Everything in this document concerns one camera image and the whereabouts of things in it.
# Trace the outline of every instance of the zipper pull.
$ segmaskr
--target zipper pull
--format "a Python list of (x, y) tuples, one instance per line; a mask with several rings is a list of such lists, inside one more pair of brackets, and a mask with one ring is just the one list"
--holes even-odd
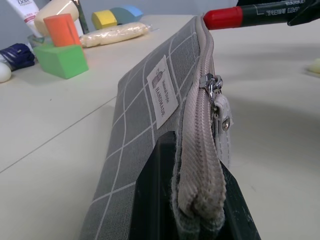
[(208, 73), (200, 78), (199, 88), (204, 89), (209, 96), (210, 104), (213, 108), (213, 113), (217, 114), (217, 107), (215, 105), (215, 96), (216, 94), (221, 94), (222, 86), (224, 82), (221, 76), (214, 76), (211, 73)]

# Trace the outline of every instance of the zipper tape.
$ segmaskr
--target zipper tape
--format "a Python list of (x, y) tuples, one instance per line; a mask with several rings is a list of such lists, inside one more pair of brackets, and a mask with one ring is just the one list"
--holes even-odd
[(183, 113), (178, 205), (191, 218), (217, 220), (222, 226), (226, 183), (212, 133), (212, 103), (206, 90), (199, 88), (201, 77), (210, 72), (216, 77), (214, 41), (201, 17), (196, 19), (196, 31), (201, 54)]

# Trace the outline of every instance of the fabric label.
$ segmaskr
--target fabric label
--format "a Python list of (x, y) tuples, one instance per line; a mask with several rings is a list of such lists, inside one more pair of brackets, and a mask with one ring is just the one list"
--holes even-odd
[(155, 112), (156, 129), (159, 129), (178, 107), (166, 55), (146, 77)]

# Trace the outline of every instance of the black marker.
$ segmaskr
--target black marker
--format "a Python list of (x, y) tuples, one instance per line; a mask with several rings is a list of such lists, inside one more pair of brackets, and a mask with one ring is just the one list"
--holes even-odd
[(203, 20), (209, 30), (286, 23), (294, 18), (305, 1), (286, 0), (211, 10)]

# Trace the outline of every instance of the blue block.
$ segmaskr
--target blue block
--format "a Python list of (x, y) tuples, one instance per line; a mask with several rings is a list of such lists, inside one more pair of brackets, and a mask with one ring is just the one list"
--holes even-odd
[(111, 8), (110, 11), (115, 16), (118, 25), (138, 22), (143, 16), (143, 12), (132, 5), (114, 7)]

